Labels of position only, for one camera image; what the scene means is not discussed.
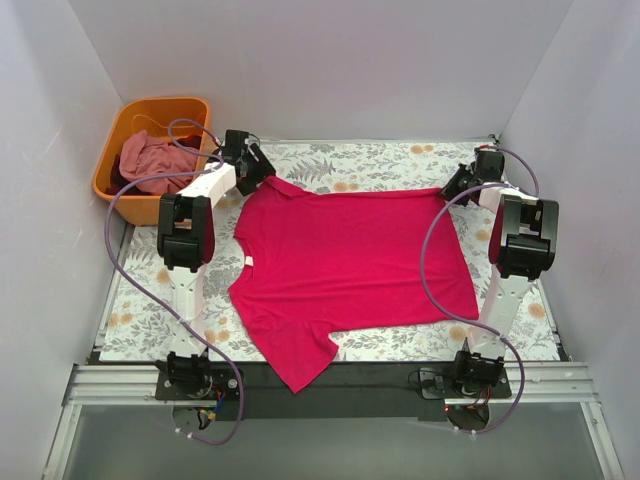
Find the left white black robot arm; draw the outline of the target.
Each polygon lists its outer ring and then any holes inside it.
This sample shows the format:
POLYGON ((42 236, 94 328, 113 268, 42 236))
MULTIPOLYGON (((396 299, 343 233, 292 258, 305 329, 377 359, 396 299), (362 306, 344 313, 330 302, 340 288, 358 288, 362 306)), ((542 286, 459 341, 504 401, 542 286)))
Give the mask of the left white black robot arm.
POLYGON ((167 386, 193 400, 208 397, 214 387, 204 343, 204 280, 215 250, 213 209, 227 192, 249 195, 275 173, 259 139, 249 132, 228 130, 215 153, 222 165, 209 160, 204 174, 178 193, 163 195, 159 207, 158 253, 167 268, 170 307, 180 322, 158 367, 167 386))

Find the magenta t shirt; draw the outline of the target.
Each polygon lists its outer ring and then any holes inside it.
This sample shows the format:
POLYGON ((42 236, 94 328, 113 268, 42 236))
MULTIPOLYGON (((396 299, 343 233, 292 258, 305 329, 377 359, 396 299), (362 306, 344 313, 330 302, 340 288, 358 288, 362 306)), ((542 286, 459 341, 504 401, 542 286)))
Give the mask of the magenta t shirt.
POLYGON ((232 304, 293 392, 334 360, 334 332, 478 316, 433 189, 316 194, 272 176, 246 201, 234 236, 246 263, 232 304))

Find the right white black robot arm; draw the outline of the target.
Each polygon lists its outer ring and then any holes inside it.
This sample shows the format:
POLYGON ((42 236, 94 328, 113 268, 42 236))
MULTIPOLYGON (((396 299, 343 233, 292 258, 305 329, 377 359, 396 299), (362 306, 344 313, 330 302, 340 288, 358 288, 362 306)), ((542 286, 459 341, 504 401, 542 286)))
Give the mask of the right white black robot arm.
POLYGON ((559 203, 532 195, 503 180, 510 150, 483 145, 475 160, 461 164, 438 192, 448 207, 470 202, 495 214, 488 247, 489 288, 478 323, 456 353, 452 367, 454 389, 475 397, 506 381, 505 335, 511 330, 524 296, 554 263, 557 250, 559 203))

